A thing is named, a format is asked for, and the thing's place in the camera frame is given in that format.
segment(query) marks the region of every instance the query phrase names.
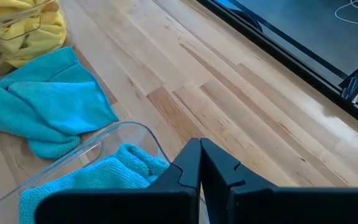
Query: plastic container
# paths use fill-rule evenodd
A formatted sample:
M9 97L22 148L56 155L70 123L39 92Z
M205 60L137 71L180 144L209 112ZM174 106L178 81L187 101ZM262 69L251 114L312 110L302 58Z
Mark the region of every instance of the plastic container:
M40 55L73 45L58 0L23 4L23 9L0 6L0 76Z
M94 164L114 154L122 143L132 143L151 156L170 162L148 127L130 121L115 124L87 143L78 146L0 199L0 223L19 223L19 198L23 191ZM203 201L200 202L200 223L209 223L206 205Z

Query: blue microfiber cloth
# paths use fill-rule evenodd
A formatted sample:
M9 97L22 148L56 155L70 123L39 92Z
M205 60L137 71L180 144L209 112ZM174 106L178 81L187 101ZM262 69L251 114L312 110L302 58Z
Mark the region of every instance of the blue microfiber cloth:
M96 79L65 47L0 78L0 131L27 138L36 156L56 159L81 133L118 121Z
M117 153L92 166L76 170L41 187L25 190L19 203L20 224L34 224L37 205L55 192L68 189L142 189L167 168L166 162L132 144L123 144Z

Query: floor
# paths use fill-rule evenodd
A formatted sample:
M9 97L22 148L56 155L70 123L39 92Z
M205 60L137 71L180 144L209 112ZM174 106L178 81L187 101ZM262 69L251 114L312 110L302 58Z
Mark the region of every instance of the floor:
M337 19L334 12L348 0L238 0L248 9L350 75L358 68L358 25ZM219 1L236 8L228 0ZM358 21L358 9L344 8L339 15ZM264 33L323 74L333 83L341 78L305 55L266 27Z
M207 137L279 186L358 187L358 121L197 2L62 4L111 106L170 159ZM52 162L0 133L0 198ZM0 220L17 216L1 209Z

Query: wood grain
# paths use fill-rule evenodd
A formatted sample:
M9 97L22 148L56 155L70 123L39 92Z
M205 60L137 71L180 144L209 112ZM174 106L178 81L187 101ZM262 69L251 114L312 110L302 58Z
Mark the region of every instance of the wood grain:
M170 159L207 137L277 185L358 187L358 121L196 1L62 4L116 113ZM0 198L51 162L0 133Z

